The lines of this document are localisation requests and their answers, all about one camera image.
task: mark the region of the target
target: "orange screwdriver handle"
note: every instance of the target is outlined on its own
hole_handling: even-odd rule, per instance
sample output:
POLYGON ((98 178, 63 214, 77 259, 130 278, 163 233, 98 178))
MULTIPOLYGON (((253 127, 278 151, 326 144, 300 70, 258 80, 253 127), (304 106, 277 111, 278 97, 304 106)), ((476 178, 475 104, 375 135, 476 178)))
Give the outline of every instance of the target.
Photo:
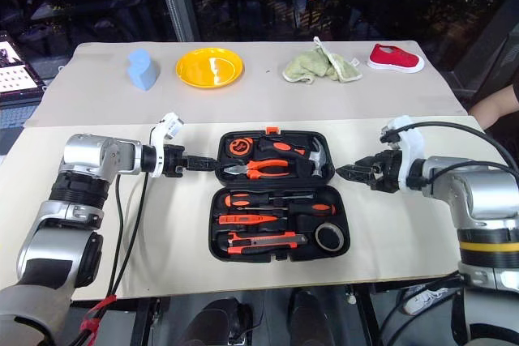
POLYGON ((260 224, 267 222, 274 222, 278 218, 270 215, 254 215, 254 214, 233 214, 220 215, 218 217, 218 224, 260 224))
POLYGON ((271 141, 262 138, 259 140, 258 149, 262 152, 272 150, 277 152, 280 156, 287 156, 292 158, 308 158, 310 152, 302 147, 295 147, 284 142, 271 141))
POLYGON ((245 207, 258 204, 268 204, 268 194, 228 194, 225 196, 227 207, 245 207))
POLYGON ((310 214, 314 216, 333 216, 337 209, 333 204, 289 204, 289 214, 310 214))

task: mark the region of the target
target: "red cable tie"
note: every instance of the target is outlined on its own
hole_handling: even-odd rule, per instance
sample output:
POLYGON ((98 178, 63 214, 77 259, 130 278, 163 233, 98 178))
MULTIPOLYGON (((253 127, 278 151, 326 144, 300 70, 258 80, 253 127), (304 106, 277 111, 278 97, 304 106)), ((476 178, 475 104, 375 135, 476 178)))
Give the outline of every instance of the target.
POLYGON ((117 296, 110 295, 106 299, 100 301, 95 306, 93 306, 83 317, 83 321, 81 322, 81 326, 79 327, 80 331, 89 330, 92 333, 92 338, 88 341, 88 346, 93 346, 96 343, 97 332, 99 331, 99 324, 101 320, 99 318, 89 318, 88 316, 94 312, 98 311, 101 308, 106 307, 107 305, 112 304, 117 300, 117 296))

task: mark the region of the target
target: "white shoe sole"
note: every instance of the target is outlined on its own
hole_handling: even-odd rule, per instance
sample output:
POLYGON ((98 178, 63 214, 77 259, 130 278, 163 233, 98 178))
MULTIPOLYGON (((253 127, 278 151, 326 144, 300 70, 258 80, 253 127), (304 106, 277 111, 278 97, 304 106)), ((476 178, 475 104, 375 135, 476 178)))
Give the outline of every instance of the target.
POLYGON ((395 70, 397 72, 401 73, 416 73, 423 69, 425 66, 425 62, 423 61, 423 58, 420 56, 418 57, 418 64, 416 64, 413 67, 407 67, 407 66, 398 66, 398 65, 390 65, 390 64, 379 64, 378 62, 373 62, 370 58, 367 59, 367 65, 370 68, 373 69, 384 69, 384 70, 395 70))

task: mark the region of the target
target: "black cable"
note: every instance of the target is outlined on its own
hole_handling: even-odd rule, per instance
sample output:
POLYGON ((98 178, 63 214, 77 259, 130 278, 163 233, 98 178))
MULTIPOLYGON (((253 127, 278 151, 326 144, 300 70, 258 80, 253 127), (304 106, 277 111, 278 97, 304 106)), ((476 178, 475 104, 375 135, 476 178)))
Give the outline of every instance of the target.
POLYGON ((122 215, 121 194, 119 192, 120 181, 121 175, 118 174, 117 178, 115 179, 115 202, 117 203, 117 211, 119 215, 119 234, 117 237, 117 244, 115 245, 114 264, 112 265, 112 272, 110 274, 110 282, 108 284, 108 291, 106 292, 106 297, 108 297, 112 293, 112 289, 114 288, 115 272, 117 271, 117 262, 119 258, 119 251, 121 249, 122 231, 124 230, 124 217, 122 215))
POLYGON ((255 325, 247 328, 244 332, 242 332, 242 334, 240 334, 240 336, 238 338, 236 338, 236 340, 240 340, 247 332, 251 332, 255 328, 258 328, 259 326, 261 326, 261 324, 263 323, 264 313, 265 313, 265 296, 264 296, 264 299, 263 299, 263 307, 261 309, 261 315, 259 316, 258 322, 255 325))
POLYGON ((152 129, 149 131, 149 136, 148 136, 148 143, 152 143, 152 132, 155 130, 155 127, 152 127, 152 129))
POLYGON ((405 322, 404 324, 402 324, 398 330, 395 331, 395 333, 392 335, 392 337, 389 339, 388 343, 386 344, 386 346, 393 346, 395 344, 395 342, 397 342, 397 339, 398 337, 401 335, 402 332, 404 332, 404 330, 416 319, 416 318, 419 318, 421 315, 425 314, 427 311, 430 311, 434 308, 436 308, 438 305, 442 305, 444 304, 445 302, 449 301, 449 300, 452 300, 454 298, 454 296, 456 295, 456 293, 452 293, 450 295, 448 295, 447 297, 444 297, 443 299, 437 301, 436 303, 430 305, 429 307, 427 307, 426 309, 424 309, 423 311, 419 312, 418 314, 416 314, 415 316, 413 316, 410 320, 408 320, 407 322, 405 322))
MULTIPOLYGON (((144 208, 144 199, 145 199, 145 196, 146 196, 146 185, 147 184, 148 184, 148 173, 145 173, 144 174, 143 189, 142 189, 142 192, 141 192, 141 195, 140 195, 139 210, 137 211, 137 217, 135 219, 135 225, 134 225, 133 231, 131 233, 131 238, 130 238, 130 243, 128 245, 128 250, 127 250, 126 255, 124 256, 124 260, 122 261, 122 265, 121 265, 121 269, 119 270, 118 277, 115 280, 115 283, 114 283, 113 287, 111 288, 111 293, 109 295, 114 295, 117 292, 117 288, 118 288, 119 284, 121 283, 122 274, 126 270, 128 261, 130 259, 131 250, 133 249, 133 245, 135 243, 135 238, 137 237, 137 230, 139 228, 140 220, 141 220, 141 217, 142 217, 142 211, 143 211, 143 208, 144 208)), ((96 318, 96 319, 102 319, 103 316, 105 316, 105 313, 106 313, 107 310, 108 310, 108 307, 105 306, 105 307, 101 308, 100 310, 98 310, 94 314, 93 317, 96 318)), ((90 330, 83 330, 83 331, 81 331, 78 334, 78 336, 69 344, 69 346, 80 346, 81 344, 83 344, 88 339, 88 337, 91 334, 92 334, 92 332, 90 330)))
POLYGON ((509 168, 506 165, 498 164, 497 162, 491 162, 491 161, 465 161, 460 162, 458 164, 452 164, 448 166, 447 168, 441 169, 435 174, 433 174, 428 180, 427 184, 432 184, 438 177, 442 176, 443 174, 446 174, 447 172, 450 172, 451 170, 463 168, 465 166, 491 166, 492 168, 499 168, 501 170, 504 170, 507 173, 510 173, 516 178, 516 182, 519 184, 519 172, 516 170, 513 170, 509 168))
POLYGON ((118 277, 115 280, 114 286, 112 287, 113 295, 117 292, 117 288, 118 288, 119 284, 121 283, 122 274, 124 273, 124 271, 127 268, 128 261, 130 260, 131 250, 133 249, 135 239, 137 238, 137 230, 139 228, 140 219, 143 215, 144 199, 146 198, 146 185, 148 184, 148 176, 149 176, 148 173, 144 174, 143 190, 140 194, 139 210, 137 211, 137 218, 135 219, 135 226, 133 228, 133 231, 131 232, 130 244, 128 245, 127 254, 124 256, 124 259, 123 259, 122 265, 121 265, 121 269, 119 270, 118 277))
POLYGON ((387 139, 387 137, 390 137, 392 135, 396 135, 402 131, 407 131, 410 129, 414 129, 416 127, 427 127, 427 126, 440 126, 440 127, 452 127, 453 129, 458 129, 462 131, 466 131, 467 133, 471 133, 472 135, 475 135, 481 139, 484 139, 489 144, 491 144, 499 154, 503 157, 503 159, 506 161, 507 165, 514 169, 519 170, 517 168, 516 161, 513 159, 512 155, 504 148, 503 145, 501 145, 499 142, 497 142, 495 139, 492 139, 482 131, 478 131, 473 129, 472 127, 468 127, 465 125, 461 125, 459 123, 451 123, 451 122, 437 122, 437 121, 431 121, 431 122, 418 122, 418 123, 411 123, 410 125, 398 127, 394 130, 388 130, 380 139, 387 139))
POLYGON ((447 282, 447 281, 450 281, 450 280, 453 280, 453 279, 456 279, 458 278, 459 275, 458 275, 458 271, 454 271, 452 273, 449 273, 448 275, 444 276, 444 277, 441 277, 440 279, 436 280, 436 281, 432 281, 430 282, 429 284, 426 284, 424 285, 423 288, 419 289, 418 291, 416 291, 415 293, 411 293, 408 297, 406 297, 405 299, 402 299, 402 301, 400 301, 397 305, 395 305, 391 311, 389 311, 389 314, 388 316, 386 316, 386 318, 384 319, 384 321, 382 322, 382 326, 380 326, 380 331, 379 331, 379 338, 378 340, 375 342, 375 345, 379 345, 382 343, 382 335, 384 333, 384 330, 386 329, 386 327, 388 326, 389 324, 389 319, 391 319, 391 317, 395 314, 395 312, 397 312, 397 310, 399 310, 401 307, 404 306, 404 304, 411 300, 413 297, 416 297, 417 295, 419 295, 420 293, 424 292, 424 291, 427 291, 428 289, 435 289, 435 288, 438 288, 439 286, 441 286, 441 284, 447 282))

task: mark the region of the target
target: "white sneaker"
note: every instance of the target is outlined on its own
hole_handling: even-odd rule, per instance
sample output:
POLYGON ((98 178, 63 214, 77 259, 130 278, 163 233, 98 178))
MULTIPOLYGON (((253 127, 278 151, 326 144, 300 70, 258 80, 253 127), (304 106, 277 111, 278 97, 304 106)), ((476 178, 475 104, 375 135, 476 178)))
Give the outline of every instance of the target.
MULTIPOLYGON (((424 285, 414 285, 411 288, 408 288, 405 293, 401 295, 401 300, 406 299, 408 296, 411 296, 413 293, 416 293, 419 289, 422 289, 424 285)), ((448 289, 440 288, 437 291, 430 291, 426 289, 419 295, 413 297, 409 301, 407 301, 402 307, 402 312, 407 315, 417 315, 422 312, 424 309, 430 307, 435 302, 437 302, 441 297, 445 296, 448 293, 448 289)))

